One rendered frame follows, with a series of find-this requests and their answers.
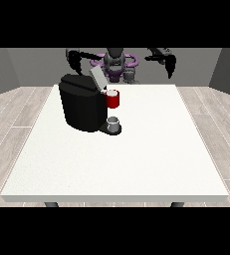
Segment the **pale grey machine lid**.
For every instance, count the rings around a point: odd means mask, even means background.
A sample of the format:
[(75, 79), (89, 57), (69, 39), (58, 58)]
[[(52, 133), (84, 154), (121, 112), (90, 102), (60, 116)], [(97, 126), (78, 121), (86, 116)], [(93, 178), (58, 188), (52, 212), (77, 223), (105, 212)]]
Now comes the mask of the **pale grey machine lid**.
[(95, 66), (90, 69), (90, 75), (94, 79), (98, 89), (102, 91), (108, 84), (108, 81), (100, 66)]

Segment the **small grey cup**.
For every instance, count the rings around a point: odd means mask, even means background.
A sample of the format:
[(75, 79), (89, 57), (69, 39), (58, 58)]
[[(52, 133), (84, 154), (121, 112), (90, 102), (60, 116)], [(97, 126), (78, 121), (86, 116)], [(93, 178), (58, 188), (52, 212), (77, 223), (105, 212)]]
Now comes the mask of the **small grey cup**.
[(116, 132), (119, 129), (119, 120), (117, 117), (109, 117), (107, 119), (108, 131)]

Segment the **red pod holder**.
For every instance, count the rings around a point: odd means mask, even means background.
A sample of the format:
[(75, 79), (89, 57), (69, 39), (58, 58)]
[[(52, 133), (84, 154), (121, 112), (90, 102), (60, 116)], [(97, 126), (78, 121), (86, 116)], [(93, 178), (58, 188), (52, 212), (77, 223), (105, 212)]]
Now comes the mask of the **red pod holder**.
[(108, 90), (106, 91), (107, 107), (115, 109), (119, 106), (119, 91)]

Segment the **black coffee machine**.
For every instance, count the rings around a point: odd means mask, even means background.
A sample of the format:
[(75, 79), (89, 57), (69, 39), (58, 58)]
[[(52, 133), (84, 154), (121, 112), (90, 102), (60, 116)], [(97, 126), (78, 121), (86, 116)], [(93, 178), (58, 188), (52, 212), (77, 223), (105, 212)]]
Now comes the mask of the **black coffee machine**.
[(100, 91), (90, 76), (65, 75), (59, 83), (59, 91), (66, 122), (80, 131), (102, 131), (109, 135), (121, 133), (108, 131), (107, 88)]

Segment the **small grey coffee pod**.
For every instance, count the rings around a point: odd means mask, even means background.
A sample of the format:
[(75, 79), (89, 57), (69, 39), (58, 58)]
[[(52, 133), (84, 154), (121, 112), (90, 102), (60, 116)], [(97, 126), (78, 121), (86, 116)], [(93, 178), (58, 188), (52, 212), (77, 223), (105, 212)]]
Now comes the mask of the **small grey coffee pod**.
[(135, 69), (134, 68), (126, 68), (123, 71), (123, 80), (126, 83), (132, 84), (134, 82)]

